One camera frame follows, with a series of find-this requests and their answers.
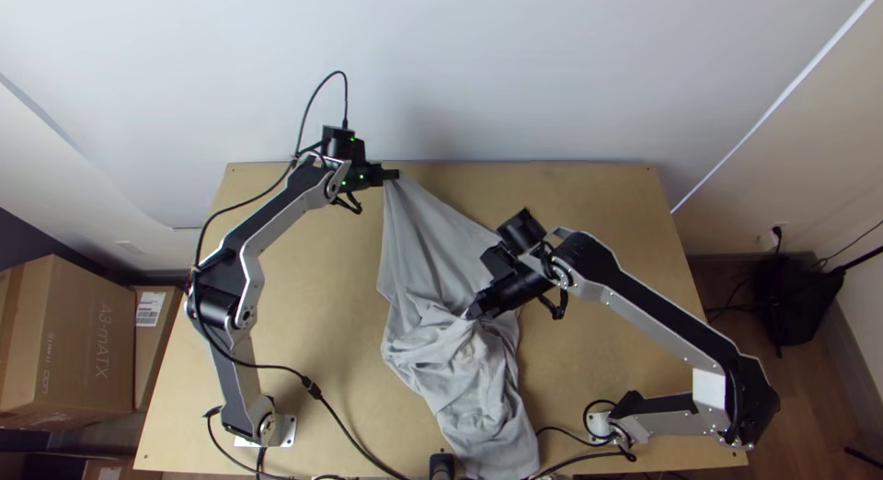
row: white wall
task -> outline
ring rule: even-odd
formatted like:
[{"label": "white wall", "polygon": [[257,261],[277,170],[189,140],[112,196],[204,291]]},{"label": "white wall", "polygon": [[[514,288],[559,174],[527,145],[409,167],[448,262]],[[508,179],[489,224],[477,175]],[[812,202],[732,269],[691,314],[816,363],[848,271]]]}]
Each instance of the white wall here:
[{"label": "white wall", "polygon": [[[874,2],[769,119],[674,213],[689,254],[759,252],[779,221],[787,251],[828,256],[883,219],[883,0]],[[883,230],[835,258],[883,244]],[[883,394],[883,257],[837,296]]]},{"label": "white wall", "polygon": [[[181,269],[192,262],[194,231],[148,218],[1,86],[0,113],[0,207],[111,268]],[[118,240],[144,254],[126,252]]]},{"label": "white wall", "polygon": [[0,74],[175,226],[334,68],[375,158],[653,162],[674,203],[860,1],[0,0]]},{"label": "white wall", "polygon": [[[837,252],[873,226],[880,218],[883,216],[859,223],[853,229],[847,230],[840,237],[820,247],[816,254],[819,257],[826,257]],[[828,264],[828,269],[848,263],[880,245],[883,245],[883,227],[878,228],[861,242],[832,259]],[[883,344],[880,343],[880,339],[883,337],[883,289],[881,289],[881,285],[883,285],[883,257],[878,256],[846,272],[846,281],[837,296],[837,303],[843,310],[843,315],[853,331],[855,341],[865,357],[867,367],[877,385],[877,391],[883,395]]]}]

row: electrical outlet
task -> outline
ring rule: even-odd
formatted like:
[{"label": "electrical outlet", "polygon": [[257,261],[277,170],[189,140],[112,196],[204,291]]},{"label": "electrical outlet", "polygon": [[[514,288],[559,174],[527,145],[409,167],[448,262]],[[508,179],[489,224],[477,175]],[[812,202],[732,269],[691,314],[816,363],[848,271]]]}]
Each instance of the electrical outlet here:
[{"label": "electrical outlet", "polygon": [[134,254],[136,256],[143,256],[144,251],[138,248],[135,244],[128,240],[118,240],[114,242],[117,246],[122,247],[123,249],[129,251],[130,254]]},{"label": "electrical outlet", "polygon": [[773,228],[776,226],[779,227],[779,230],[782,232],[782,237],[785,237],[785,227],[788,225],[788,222],[774,222],[770,225],[770,228],[765,232],[757,236],[757,244],[760,246],[763,251],[775,251],[775,249],[779,246],[780,239],[778,235],[773,232]]}]

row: white backdrop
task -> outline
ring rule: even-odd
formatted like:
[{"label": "white backdrop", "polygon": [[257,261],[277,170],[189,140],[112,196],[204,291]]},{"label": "white backdrop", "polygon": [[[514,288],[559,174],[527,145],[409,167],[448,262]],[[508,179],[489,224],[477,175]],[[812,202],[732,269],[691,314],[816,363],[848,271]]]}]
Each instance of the white backdrop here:
[{"label": "white backdrop", "polygon": [[860,2],[0,0],[0,74],[169,226],[291,154],[336,68],[370,157],[649,161],[673,204]]}]

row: tabletop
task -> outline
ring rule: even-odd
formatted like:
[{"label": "tabletop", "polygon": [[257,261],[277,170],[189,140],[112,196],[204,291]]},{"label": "tabletop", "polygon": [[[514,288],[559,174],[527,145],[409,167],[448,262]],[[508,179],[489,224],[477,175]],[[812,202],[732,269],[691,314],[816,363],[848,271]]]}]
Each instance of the tabletop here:
[{"label": "tabletop", "polygon": [[[704,319],[669,207],[652,166],[588,163],[387,164],[465,216],[496,228],[523,207],[546,228],[588,232],[608,245],[624,270]],[[285,164],[232,164],[213,210],[259,194]],[[384,364],[381,340],[389,304],[376,291],[383,232],[383,190],[357,196],[364,213],[311,211],[260,258],[266,276],[252,329],[258,363],[283,364],[309,375],[366,448],[409,476],[426,476],[429,456],[451,451],[423,399]],[[254,211],[219,217],[206,233],[203,256]],[[626,391],[645,396],[691,389],[690,368],[599,303],[571,302],[553,321],[539,303],[520,318],[519,392],[535,429],[558,426],[584,435],[583,407]],[[289,373],[261,371],[261,390],[281,413],[298,417],[294,446],[270,449],[274,474],[384,476],[347,442],[328,412]],[[211,356],[200,334],[178,317],[144,424],[135,467],[145,470],[241,474],[214,449],[206,410],[223,403]],[[214,424],[221,444],[253,465],[256,449],[235,448]],[[544,467],[585,454],[559,434],[540,440]],[[638,460],[621,457],[576,463],[560,473],[619,473],[736,466],[743,452],[700,437],[654,437],[637,445]]]}]

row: black bag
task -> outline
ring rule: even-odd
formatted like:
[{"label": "black bag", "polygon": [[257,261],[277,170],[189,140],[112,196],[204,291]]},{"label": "black bag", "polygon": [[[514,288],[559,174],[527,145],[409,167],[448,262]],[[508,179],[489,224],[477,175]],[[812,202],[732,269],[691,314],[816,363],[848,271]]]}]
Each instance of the black bag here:
[{"label": "black bag", "polygon": [[758,265],[753,278],[754,301],[779,358],[782,346],[804,344],[815,337],[844,276],[845,271],[823,273],[784,256]]}]

